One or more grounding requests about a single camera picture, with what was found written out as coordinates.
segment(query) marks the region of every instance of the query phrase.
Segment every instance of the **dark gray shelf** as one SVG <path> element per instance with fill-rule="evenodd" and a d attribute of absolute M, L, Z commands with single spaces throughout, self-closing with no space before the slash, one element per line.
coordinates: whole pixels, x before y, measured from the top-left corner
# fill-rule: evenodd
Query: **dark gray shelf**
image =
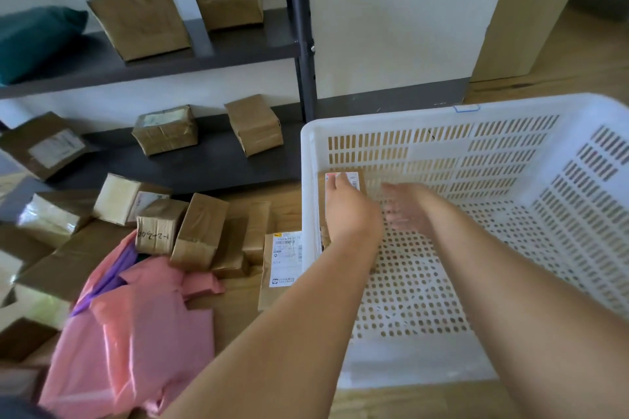
<path fill-rule="evenodd" d="M 245 156 L 230 131 L 200 134 L 200 142 L 146 157 L 133 144 L 88 153 L 66 166 L 47 184 L 55 189 L 100 189 L 107 173 L 171 187 L 185 197 L 194 192 L 301 179 L 300 133 L 303 123 L 282 124 L 284 145 Z"/>
<path fill-rule="evenodd" d="M 51 91 L 296 58 L 299 45 L 286 9 L 264 11 L 264 25 L 206 32 L 186 20 L 192 48 L 124 63 L 104 32 L 83 35 L 20 83 L 0 86 L 0 100 Z"/>

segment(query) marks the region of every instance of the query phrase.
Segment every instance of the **teal pillow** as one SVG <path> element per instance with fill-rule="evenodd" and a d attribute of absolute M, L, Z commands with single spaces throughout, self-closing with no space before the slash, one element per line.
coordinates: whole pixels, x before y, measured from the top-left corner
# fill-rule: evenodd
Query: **teal pillow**
<path fill-rule="evenodd" d="M 83 33 L 86 10 L 36 7 L 0 17 L 0 84 L 19 82 Z"/>

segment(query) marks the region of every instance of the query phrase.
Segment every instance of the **hand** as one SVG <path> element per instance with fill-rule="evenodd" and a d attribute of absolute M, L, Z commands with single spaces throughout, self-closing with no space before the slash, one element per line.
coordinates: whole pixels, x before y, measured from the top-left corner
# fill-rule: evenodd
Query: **hand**
<path fill-rule="evenodd" d="M 384 208 L 387 222 L 396 230 L 414 230 L 433 237 L 429 211 L 448 201 L 419 183 L 381 184 L 382 192 L 390 198 Z"/>
<path fill-rule="evenodd" d="M 330 240 L 357 235 L 377 247 L 382 240 L 384 223 L 377 202 L 355 189 L 347 174 L 329 176 L 325 182 L 325 216 Z"/>

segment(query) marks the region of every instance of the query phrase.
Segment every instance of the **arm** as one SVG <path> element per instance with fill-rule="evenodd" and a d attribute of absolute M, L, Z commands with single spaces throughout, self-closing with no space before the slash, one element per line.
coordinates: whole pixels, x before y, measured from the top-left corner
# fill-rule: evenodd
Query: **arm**
<path fill-rule="evenodd" d="M 324 418 L 382 239 L 377 203 L 347 176 L 326 183 L 332 243 L 162 415 Z"/>
<path fill-rule="evenodd" d="M 383 185 L 394 228 L 433 245 L 511 396 L 540 418 L 629 417 L 629 323 L 421 185 Z"/>

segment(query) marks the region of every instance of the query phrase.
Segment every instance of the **shelf post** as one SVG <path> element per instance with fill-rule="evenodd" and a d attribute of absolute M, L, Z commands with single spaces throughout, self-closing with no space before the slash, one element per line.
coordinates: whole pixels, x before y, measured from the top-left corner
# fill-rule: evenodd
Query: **shelf post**
<path fill-rule="evenodd" d="M 310 23 L 310 0 L 286 0 L 291 26 L 299 44 L 295 58 L 299 100 L 304 122 L 315 119 L 317 101 L 315 82 L 315 41 Z"/>

